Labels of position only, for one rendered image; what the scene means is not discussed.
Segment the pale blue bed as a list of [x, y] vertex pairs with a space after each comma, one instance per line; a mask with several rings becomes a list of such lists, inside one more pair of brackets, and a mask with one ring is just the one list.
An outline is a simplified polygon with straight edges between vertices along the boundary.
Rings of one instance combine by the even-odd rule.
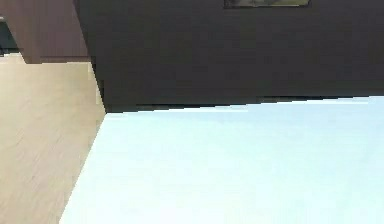
[[384, 97], [110, 113], [59, 224], [384, 224]]

